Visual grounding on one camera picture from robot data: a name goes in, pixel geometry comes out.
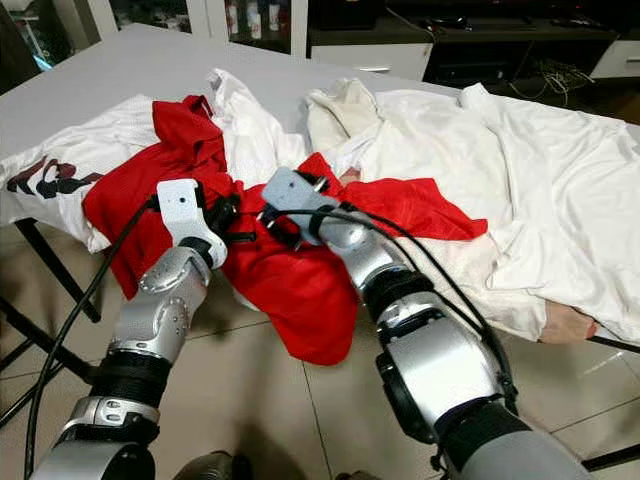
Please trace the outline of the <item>red polo shirt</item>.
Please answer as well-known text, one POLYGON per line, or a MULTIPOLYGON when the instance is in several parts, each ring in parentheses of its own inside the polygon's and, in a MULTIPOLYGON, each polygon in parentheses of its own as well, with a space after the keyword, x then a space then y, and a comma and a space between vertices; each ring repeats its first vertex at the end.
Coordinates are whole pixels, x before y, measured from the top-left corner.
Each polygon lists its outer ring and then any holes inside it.
MULTIPOLYGON (((302 173, 328 180, 326 196, 362 212, 392 220, 412 236, 439 241, 474 241, 486 233, 484 219, 470 218, 439 191, 429 178, 380 179, 342 184, 321 154, 311 154, 302 173)), ((233 244, 221 266, 234 289, 269 316, 293 357, 332 366, 348 355, 360 298, 342 261, 329 250, 305 246, 292 250, 270 237, 255 219, 264 209, 262 187, 244 187, 218 173, 207 188, 212 195, 239 197, 241 216, 234 233, 255 234, 252 242, 233 244)))

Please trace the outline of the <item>crumpled red shirt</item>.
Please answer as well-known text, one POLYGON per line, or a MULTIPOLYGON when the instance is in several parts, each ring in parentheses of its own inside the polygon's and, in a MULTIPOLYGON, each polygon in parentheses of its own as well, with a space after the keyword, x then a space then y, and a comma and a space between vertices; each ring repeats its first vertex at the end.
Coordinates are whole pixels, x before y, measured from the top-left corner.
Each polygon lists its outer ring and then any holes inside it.
MULTIPOLYGON (((84 197, 84 215, 110 241, 119 237, 143 202, 156 195, 161 180, 195 179, 207 198, 239 189, 227 173, 223 133, 212 123, 205 96, 189 95, 180 102, 152 101, 151 106, 159 141, 110 170, 84 197)), ((159 212, 145 212, 111 262, 111 273, 125 298, 134 297, 138 279, 173 244, 159 212)))

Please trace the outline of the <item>cream crumpled garment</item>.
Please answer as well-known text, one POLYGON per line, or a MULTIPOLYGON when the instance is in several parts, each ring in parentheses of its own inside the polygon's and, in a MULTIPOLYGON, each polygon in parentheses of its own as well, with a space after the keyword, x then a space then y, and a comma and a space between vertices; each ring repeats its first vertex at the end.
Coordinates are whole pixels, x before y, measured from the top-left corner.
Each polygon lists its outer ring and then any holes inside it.
POLYGON ((305 100, 307 133, 315 151, 332 151, 381 124, 375 96, 360 79, 338 79, 328 90, 308 92, 305 100))

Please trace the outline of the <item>white T-shirt red black print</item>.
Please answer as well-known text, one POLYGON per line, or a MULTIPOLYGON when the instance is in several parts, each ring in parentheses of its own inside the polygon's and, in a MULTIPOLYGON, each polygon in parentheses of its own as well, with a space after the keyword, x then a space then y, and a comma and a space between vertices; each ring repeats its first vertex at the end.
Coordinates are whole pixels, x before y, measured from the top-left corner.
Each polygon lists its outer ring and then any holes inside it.
POLYGON ((152 104, 136 95, 1 160, 1 224, 31 218, 77 238, 88 251, 108 247, 110 239, 84 215, 84 197, 110 170, 155 145, 152 104))

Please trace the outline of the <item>white table black legs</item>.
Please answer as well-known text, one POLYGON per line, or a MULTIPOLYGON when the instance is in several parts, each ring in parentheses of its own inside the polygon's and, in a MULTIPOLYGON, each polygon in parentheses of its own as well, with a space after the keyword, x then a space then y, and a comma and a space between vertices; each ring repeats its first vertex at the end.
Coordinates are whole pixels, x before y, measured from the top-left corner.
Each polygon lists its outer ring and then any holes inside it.
MULTIPOLYGON (((305 95, 353 70, 154 27, 131 27, 20 84, 1 99, 1 146, 14 154, 142 93, 209 95, 228 70, 288 131, 305 125, 305 95)), ((594 343, 503 339, 518 410, 584 458, 640 443, 640 355, 594 343)), ((250 458, 257 479, 333 480, 364 470, 384 480, 436 480, 433 449, 399 429, 381 392, 374 326, 358 320, 343 364, 298 361, 261 314, 216 289, 197 316, 164 396, 152 445, 160 480, 192 458, 250 458)))

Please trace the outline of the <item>wide white drawer front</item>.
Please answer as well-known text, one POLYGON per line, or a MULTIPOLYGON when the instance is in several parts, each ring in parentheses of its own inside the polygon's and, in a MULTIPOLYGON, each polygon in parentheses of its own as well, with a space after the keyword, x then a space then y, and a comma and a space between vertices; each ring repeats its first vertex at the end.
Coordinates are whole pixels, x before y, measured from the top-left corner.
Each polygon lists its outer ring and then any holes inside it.
POLYGON ((370 73, 421 81, 428 69, 431 44, 312 46, 310 58, 370 73))

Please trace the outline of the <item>white glass door cabinet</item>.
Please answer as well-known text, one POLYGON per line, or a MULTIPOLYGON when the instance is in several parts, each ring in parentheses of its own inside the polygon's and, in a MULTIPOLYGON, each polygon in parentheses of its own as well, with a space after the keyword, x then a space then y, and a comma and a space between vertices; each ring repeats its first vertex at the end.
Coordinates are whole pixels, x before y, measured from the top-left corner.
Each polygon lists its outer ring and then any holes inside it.
POLYGON ((302 56, 308 0, 105 0, 115 26, 145 24, 302 56))

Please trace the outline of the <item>black speaker box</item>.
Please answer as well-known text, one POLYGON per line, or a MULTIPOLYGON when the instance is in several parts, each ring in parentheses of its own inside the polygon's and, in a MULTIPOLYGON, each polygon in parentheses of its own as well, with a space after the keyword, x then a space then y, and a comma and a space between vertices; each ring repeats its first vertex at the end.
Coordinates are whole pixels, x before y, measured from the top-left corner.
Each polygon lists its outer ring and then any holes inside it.
POLYGON ((372 29, 385 0, 308 0, 308 27, 321 31, 372 29))

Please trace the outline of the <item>dark left robot foot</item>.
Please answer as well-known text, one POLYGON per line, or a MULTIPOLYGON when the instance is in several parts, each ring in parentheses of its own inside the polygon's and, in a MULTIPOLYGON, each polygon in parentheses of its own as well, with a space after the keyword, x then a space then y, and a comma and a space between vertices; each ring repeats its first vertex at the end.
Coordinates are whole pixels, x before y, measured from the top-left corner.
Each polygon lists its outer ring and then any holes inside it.
POLYGON ((244 480, 243 462, 227 451, 215 451, 193 458, 173 480, 244 480))

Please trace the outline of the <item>grey curtain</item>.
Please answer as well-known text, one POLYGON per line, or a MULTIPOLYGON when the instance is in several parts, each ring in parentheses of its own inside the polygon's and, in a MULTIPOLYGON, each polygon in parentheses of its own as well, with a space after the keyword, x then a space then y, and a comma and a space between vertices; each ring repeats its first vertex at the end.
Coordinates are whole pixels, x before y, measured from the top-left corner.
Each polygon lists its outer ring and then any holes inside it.
POLYGON ((4 93, 50 69, 50 65, 20 36, 8 6, 0 6, 0 82, 4 93))

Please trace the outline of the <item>large white garment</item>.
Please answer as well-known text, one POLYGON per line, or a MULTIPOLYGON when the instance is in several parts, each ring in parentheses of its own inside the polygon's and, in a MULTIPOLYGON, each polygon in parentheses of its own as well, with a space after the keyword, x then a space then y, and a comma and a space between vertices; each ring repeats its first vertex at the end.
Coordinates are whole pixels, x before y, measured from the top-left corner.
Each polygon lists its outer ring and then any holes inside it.
POLYGON ((365 132, 335 150, 362 180, 434 179, 488 229, 428 247, 504 332, 529 340, 549 303, 640 344, 640 142, 607 116, 493 95, 376 93, 365 132))

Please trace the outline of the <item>beige pink printed garment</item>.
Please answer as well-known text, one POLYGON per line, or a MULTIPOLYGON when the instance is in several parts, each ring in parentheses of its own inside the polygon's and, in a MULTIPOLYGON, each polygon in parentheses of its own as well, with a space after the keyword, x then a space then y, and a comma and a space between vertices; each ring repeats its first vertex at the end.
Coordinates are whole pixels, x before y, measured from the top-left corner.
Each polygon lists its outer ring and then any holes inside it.
POLYGON ((584 342, 594 337, 598 325, 594 317, 581 314, 576 308, 562 303, 545 302, 544 328, 541 329, 540 342, 548 344, 571 344, 584 342))

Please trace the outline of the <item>small white drawer front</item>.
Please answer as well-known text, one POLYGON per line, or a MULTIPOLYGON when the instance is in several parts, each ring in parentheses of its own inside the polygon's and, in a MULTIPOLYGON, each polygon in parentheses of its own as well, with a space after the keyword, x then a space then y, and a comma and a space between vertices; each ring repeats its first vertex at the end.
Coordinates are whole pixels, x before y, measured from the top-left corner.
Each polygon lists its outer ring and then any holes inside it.
POLYGON ((595 64, 593 79, 640 77, 640 40, 616 40, 595 64))

